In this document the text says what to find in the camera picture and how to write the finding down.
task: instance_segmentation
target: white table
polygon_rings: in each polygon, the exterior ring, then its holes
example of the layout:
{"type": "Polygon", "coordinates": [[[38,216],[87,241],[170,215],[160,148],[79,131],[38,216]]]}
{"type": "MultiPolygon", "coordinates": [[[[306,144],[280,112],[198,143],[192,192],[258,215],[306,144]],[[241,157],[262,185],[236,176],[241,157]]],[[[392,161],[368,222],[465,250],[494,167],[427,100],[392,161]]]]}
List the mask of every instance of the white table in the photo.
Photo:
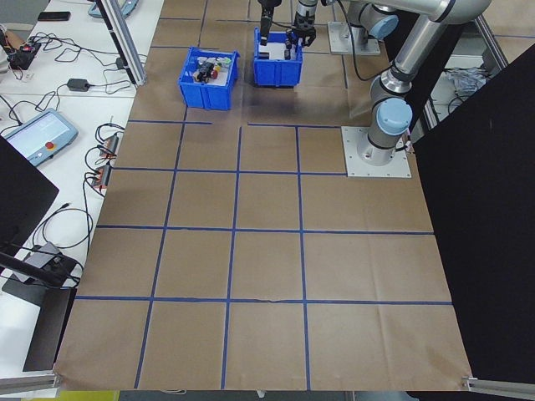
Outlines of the white table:
{"type": "MultiPolygon", "coordinates": [[[[47,11],[70,11],[71,18],[65,23],[37,23],[32,34],[39,32],[55,33],[60,38],[72,38],[77,44],[86,48],[97,49],[104,52],[116,52],[115,45],[104,24],[104,21],[92,18],[88,15],[92,3],[79,0],[63,1],[52,0],[47,6],[47,11]]],[[[131,36],[139,54],[148,54],[150,43],[154,35],[158,17],[160,16],[163,0],[140,0],[137,8],[126,19],[131,36]]],[[[28,100],[37,103],[41,97],[58,86],[65,84],[70,78],[87,79],[90,84],[103,84],[102,75],[104,67],[92,56],[83,52],[74,63],[58,63],[54,61],[63,50],[58,48],[50,52],[42,49],[32,62],[30,68],[24,73],[23,80],[16,80],[13,74],[7,74],[0,83],[0,94],[10,104],[19,100],[28,100]]],[[[115,61],[118,54],[99,55],[105,63],[115,61]]],[[[110,82],[128,80],[126,72],[113,72],[108,75],[110,82]]],[[[100,124],[114,122],[125,126],[134,102],[135,88],[131,85],[116,94],[108,95],[104,88],[92,88],[86,93],[70,92],[63,87],[59,90],[61,103],[59,112],[70,121],[78,130],[78,137],[67,148],[57,153],[53,159],[41,164],[38,168],[58,188],[59,195],[48,211],[58,209],[64,203],[71,203],[72,207],[84,209],[82,181],[87,167],[84,156],[88,149],[97,145],[94,139],[94,131],[100,124]]],[[[36,111],[29,104],[22,104],[16,109],[18,116],[23,121],[28,121],[36,111]]],[[[0,130],[13,125],[9,119],[8,107],[0,102],[0,130]]],[[[106,131],[102,135],[111,135],[115,129],[106,131]]],[[[92,164],[99,158],[99,152],[95,150],[89,156],[92,164]]],[[[99,217],[102,198],[87,188],[89,213],[94,222],[99,217]]],[[[85,216],[82,213],[67,212],[59,215],[50,223],[47,231],[49,240],[57,245],[69,245],[83,238],[87,233],[85,216]]],[[[64,251],[80,263],[85,263],[87,242],[75,248],[64,251]]],[[[0,343],[3,352],[0,355],[0,378],[16,378],[40,374],[37,372],[23,373],[23,365],[28,354],[28,348],[32,339],[33,330],[38,317],[39,308],[22,301],[9,294],[0,292],[0,343]]],[[[40,397],[53,397],[55,390],[38,392],[40,397]]],[[[26,393],[24,396],[36,396],[35,393],[26,393]]]]}
{"type": "MultiPolygon", "coordinates": [[[[47,6],[47,11],[67,11],[71,12],[71,18],[67,22],[39,22],[32,31],[32,35],[37,33],[54,33],[59,38],[72,38],[78,45],[103,52],[114,54],[99,54],[98,57],[103,63],[113,63],[119,55],[114,42],[102,19],[93,18],[88,15],[89,7],[93,3],[79,2],[71,3],[61,0],[52,0],[47,6]]],[[[126,19],[132,39],[139,54],[147,55],[150,43],[154,35],[158,17],[160,16],[163,0],[140,0],[136,9],[126,19]]],[[[115,69],[115,66],[103,67],[91,54],[83,51],[79,58],[73,63],[59,63],[54,61],[61,52],[67,48],[66,45],[51,51],[43,51],[43,47],[38,51],[29,69],[23,72],[23,79],[17,80],[13,74],[7,74],[0,84],[1,94],[46,94],[55,90],[58,86],[66,84],[71,78],[87,79],[90,84],[105,84],[103,72],[105,69],[115,69]]],[[[74,53],[67,52],[61,59],[71,59],[74,53]]],[[[124,70],[106,73],[108,82],[119,82],[121,80],[130,81],[124,70]]],[[[122,85],[109,87],[109,91],[119,88],[122,85]]],[[[60,93],[65,96],[113,96],[130,97],[135,96],[135,87],[131,85],[127,89],[109,95],[104,87],[91,88],[88,92],[70,92],[66,87],[61,88],[60,93]]]]}
{"type": "MultiPolygon", "coordinates": [[[[10,102],[15,103],[21,99],[36,102],[38,95],[4,95],[10,102]]],[[[101,97],[75,97],[69,96],[61,100],[59,112],[70,121],[79,131],[77,138],[68,147],[58,152],[51,160],[42,163],[38,168],[58,188],[59,194],[54,204],[48,211],[47,216],[64,203],[71,203],[72,207],[84,209],[82,193],[82,180],[87,167],[84,164],[84,156],[87,150],[97,144],[94,139],[95,128],[105,122],[114,122],[125,126],[130,108],[134,100],[132,98],[101,98],[101,97]]],[[[0,104],[0,115],[6,115],[8,107],[0,104]]],[[[18,115],[23,120],[32,118],[36,112],[29,104],[17,108],[18,115]]],[[[0,129],[11,125],[10,121],[0,121],[0,129]]],[[[112,134],[116,129],[102,134],[112,134]]],[[[96,150],[89,156],[92,164],[99,158],[96,150]]],[[[87,188],[89,213],[94,218],[95,224],[99,217],[102,198],[87,188]]],[[[85,216],[81,212],[66,212],[64,216],[54,218],[47,231],[49,240],[57,245],[68,245],[87,234],[85,216]]],[[[64,251],[80,263],[85,263],[87,242],[75,248],[64,251]]],[[[22,301],[9,294],[0,292],[0,343],[3,346],[0,356],[0,378],[12,378],[32,376],[37,373],[23,373],[23,365],[28,354],[28,347],[33,335],[33,328],[37,321],[39,308],[22,301]]],[[[53,396],[54,392],[39,393],[39,396],[53,396]]]]}

